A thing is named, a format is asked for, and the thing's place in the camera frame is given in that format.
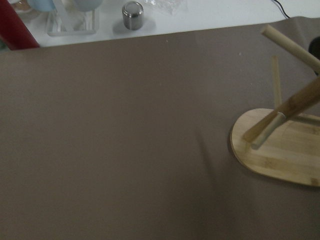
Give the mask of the clear plastic cup tray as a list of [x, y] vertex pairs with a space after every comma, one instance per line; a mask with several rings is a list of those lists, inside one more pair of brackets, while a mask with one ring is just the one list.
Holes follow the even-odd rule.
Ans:
[[67, 9], [66, 17], [62, 19], [57, 10], [48, 14], [46, 32], [50, 37], [93, 35], [99, 29], [99, 10], [81, 12]]

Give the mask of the wooden cup storage rack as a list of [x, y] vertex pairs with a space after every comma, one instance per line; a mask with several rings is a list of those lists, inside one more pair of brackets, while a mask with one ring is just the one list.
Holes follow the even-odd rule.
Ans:
[[254, 108], [234, 122], [230, 147], [250, 171], [294, 184], [320, 186], [320, 118], [306, 110], [320, 102], [315, 78], [282, 101], [278, 58], [271, 59], [274, 108]]

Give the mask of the red cylinder bottle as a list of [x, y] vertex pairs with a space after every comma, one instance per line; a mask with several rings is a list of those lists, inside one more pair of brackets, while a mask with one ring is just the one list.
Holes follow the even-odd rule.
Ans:
[[40, 47], [7, 0], [0, 1], [0, 39], [10, 50]]

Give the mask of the small steel cup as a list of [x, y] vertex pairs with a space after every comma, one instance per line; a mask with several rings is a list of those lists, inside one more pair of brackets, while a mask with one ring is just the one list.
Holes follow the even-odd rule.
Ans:
[[138, 30], [143, 26], [144, 9], [137, 1], [129, 1], [122, 7], [122, 20], [124, 26], [132, 31]]

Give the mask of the dark teal mug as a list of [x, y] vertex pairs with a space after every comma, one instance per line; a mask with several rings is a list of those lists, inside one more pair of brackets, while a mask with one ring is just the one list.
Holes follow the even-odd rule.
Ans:
[[308, 52], [320, 60], [320, 36], [314, 38], [308, 47]]

